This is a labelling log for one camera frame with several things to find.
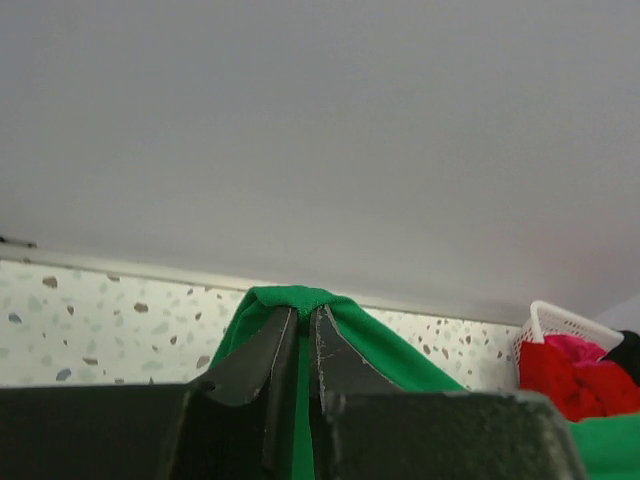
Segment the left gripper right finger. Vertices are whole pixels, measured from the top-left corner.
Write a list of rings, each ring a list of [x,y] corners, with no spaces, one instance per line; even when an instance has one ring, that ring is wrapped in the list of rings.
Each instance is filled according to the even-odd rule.
[[[310,319],[309,425],[317,479],[362,479],[375,400],[400,387],[376,369],[340,332],[328,305]]]

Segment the green t shirt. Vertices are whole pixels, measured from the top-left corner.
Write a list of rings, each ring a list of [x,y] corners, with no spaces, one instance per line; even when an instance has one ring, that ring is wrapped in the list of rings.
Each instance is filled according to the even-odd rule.
[[[330,306],[346,340],[401,388],[411,392],[465,389],[351,298],[301,285],[250,288],[237,307],[210,366],[215,367],[248,342],[279,306],[298,311],[299,354],[307,354],[311,313],[325,304]],[[637,413],[590,418],[567,425],[591,479],[639,478]]]

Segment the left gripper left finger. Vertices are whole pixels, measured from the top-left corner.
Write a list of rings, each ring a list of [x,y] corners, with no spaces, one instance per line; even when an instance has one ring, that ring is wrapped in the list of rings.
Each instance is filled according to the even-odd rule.
[[[298,380],[297,311],[278,307],[193,383],[189,479],[289,479]]]

